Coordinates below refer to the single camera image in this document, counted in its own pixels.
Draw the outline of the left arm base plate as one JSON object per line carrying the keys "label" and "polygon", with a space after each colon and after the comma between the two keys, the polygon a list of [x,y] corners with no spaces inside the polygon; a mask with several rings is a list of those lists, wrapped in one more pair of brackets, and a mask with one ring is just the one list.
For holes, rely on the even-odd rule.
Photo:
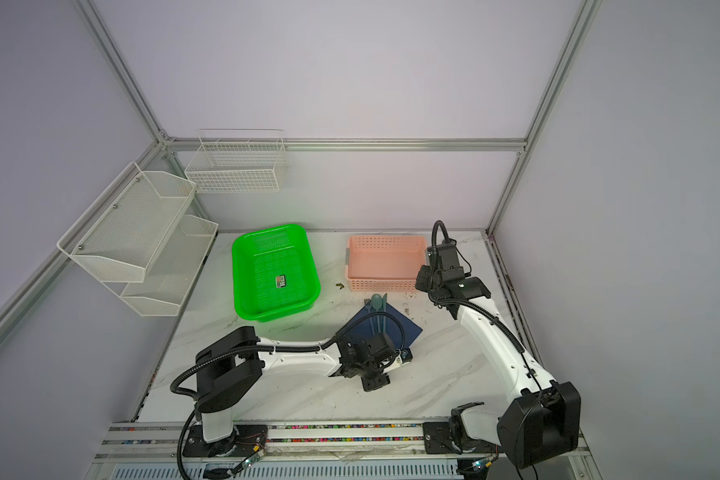
{"label": "left arm base plate", "polygon": [[268,427],[264,424],[236,425],[230,437],[206,442],[200,425],[190,427],[182,448],[187,458],[244,458],[265,448]]}

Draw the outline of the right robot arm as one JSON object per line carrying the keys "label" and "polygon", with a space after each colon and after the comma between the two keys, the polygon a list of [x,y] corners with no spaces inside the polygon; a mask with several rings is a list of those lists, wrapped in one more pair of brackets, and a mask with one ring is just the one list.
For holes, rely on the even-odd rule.
{"label": "right robot arm", "polygon": [[519,469],[578,448],[581,395],[558,382],[505,324],[491,292],[478,278],[455,277],[423,265],[415,288],[445,308],[478,344],[498,375],[502,393],[452,410],[453,437],[461,448],[476,442],[500,447]]}

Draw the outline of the green plastic knife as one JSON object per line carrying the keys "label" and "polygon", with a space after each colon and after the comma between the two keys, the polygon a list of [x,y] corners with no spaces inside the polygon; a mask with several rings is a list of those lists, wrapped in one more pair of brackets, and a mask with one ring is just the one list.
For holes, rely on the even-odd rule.
{"label": "green plastic knife", "polygon": [[378,331],[381,333],[385,333],[387,331],[387,318],[385,315],[385,313],[387,312],[387,299],[388,295],[384,294],[379,299],[379,306],[377,307],[377,310],[379,312],[382,312],[382,315],[380,315],[379,319],[377,320]]}

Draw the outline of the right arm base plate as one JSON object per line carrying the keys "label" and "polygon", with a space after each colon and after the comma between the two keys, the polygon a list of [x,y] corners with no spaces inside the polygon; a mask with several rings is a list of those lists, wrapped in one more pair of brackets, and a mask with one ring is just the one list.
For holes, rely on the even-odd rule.
{"label": "right arm base plate", "polygon": [[422,428],[427,454],[503,453],[498,445],[469,437],[464,427],[452,420],[425,422]]}

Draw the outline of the green plastic basket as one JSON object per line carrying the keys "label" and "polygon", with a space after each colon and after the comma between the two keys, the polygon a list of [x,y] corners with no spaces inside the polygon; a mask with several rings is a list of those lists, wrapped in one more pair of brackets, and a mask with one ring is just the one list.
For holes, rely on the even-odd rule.
{"label": "green plastic basket", "polygon": [[[269,322],[304,312],[320,280],[306,230],[287,224],[244,234],[231,247],[234,308],[247,321]],[[276,287],[285,275],[287,286]]]}

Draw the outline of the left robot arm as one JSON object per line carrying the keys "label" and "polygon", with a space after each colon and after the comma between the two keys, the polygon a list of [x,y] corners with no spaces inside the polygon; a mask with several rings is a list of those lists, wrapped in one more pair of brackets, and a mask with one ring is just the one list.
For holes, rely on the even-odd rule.
{"label": "left robot arm", "polygon": [[202,439],[212,444],[235,437],[232,407],[266,375],[359,378],[371,392],[388,385],[389,372],[412,358],[409,348],[385,332],[367,337],[343,329],[309,343],[272,340],[240,327],[196,355],[192,398]]}

